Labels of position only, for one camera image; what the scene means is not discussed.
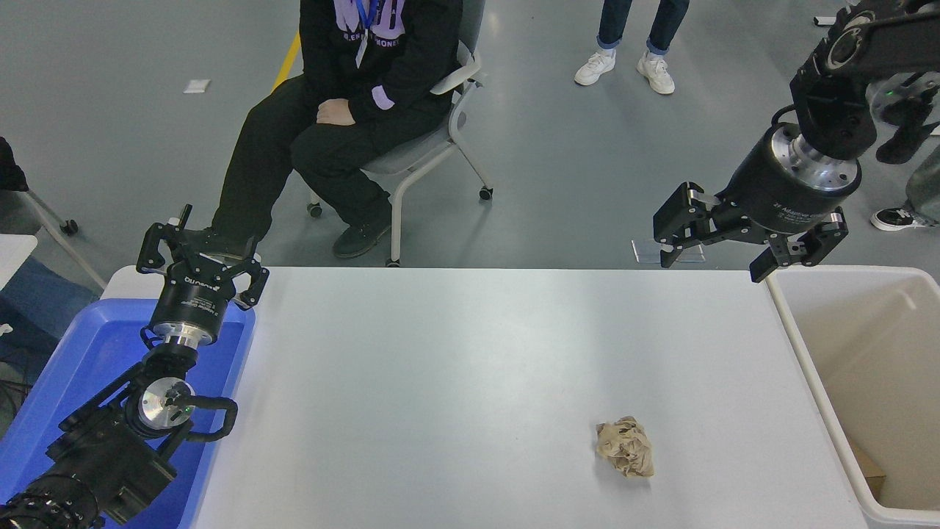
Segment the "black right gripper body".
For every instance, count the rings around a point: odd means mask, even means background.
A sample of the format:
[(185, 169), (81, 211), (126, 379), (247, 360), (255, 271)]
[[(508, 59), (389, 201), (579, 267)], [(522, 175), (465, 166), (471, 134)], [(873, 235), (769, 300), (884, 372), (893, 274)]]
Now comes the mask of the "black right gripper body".
[(823, 154), (797, 125), (775, 125), (739, 164), (723, 198), (763, 228), (796, 234), (833, 213), (856, 188), (856, 160)]

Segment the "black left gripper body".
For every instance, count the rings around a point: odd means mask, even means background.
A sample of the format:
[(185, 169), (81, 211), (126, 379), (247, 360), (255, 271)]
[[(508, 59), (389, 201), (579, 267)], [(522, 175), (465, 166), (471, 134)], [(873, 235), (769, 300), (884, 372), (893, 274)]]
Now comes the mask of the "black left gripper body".
[(151, 330), (166, 334), (169, 325), (186, 324), (205, 334), (218, 334), (234, 295), (233, 281), (223, 267), (222, 262), (201, 257), (169, 265), (151, 316)]

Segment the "person's left hand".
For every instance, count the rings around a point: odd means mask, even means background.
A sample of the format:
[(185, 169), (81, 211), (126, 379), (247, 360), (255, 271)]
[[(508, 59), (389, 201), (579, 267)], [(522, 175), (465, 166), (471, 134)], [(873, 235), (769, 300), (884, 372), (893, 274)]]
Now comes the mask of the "person's left hand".
[(352, 126), (356, 124), (348, 99), (328, 99), (317, 107), (316, 124)]

